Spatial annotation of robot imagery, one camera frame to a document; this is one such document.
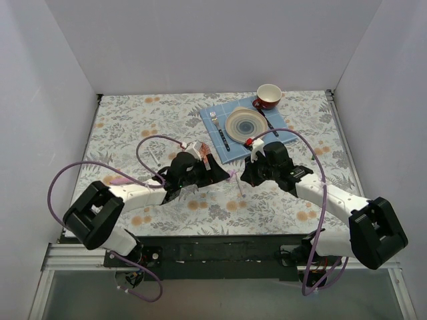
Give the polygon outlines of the white marker pen blue tip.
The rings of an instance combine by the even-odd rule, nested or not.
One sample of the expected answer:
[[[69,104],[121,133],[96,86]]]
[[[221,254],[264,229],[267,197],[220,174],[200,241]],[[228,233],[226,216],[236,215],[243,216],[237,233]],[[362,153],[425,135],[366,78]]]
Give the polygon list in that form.
[[[245,198],[245,197],[246,197],[246,194],[244,193],[243,187],[241,186],[240,180],[239,180],[239,178],[238,178],[238,176],[237,176],[237,175],[235,176],[235,180],[236,180],[236,183],[237,183],[237,186],[238,186],[238,189],[239,189],[239,191],[240,191],[241,196],[242,196],[243,198]]]

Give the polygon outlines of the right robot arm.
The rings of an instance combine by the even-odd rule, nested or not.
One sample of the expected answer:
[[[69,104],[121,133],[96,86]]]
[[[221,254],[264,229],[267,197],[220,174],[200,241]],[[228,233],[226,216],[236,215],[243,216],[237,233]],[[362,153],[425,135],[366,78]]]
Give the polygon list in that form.
[[[313,231],[286,255],[288,264],[317,265],[325,257],[352,257],[376,270],[408,245],[389,201],[366,199],[325,184],[311,169],[294,165],[284,144],[251,141],[241,180],[253,187],[275,181],[294,197],[324,208],[347,226],[345,231]]]

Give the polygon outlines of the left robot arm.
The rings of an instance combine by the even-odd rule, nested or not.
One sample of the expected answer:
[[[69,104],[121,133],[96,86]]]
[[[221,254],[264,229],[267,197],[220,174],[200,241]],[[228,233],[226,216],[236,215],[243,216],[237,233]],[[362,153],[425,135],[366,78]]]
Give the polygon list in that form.
[[[143,258],[143,244],[130,231],[116,225],[127,211],[164,205],[191,185],[207,187],[230,178],[212,154],[207,160],[180,152],[171,164],[143,184],[107,186],[92,182],[63,216],[63,222],[88,250],[106,249],[119,254],[127,266]]]

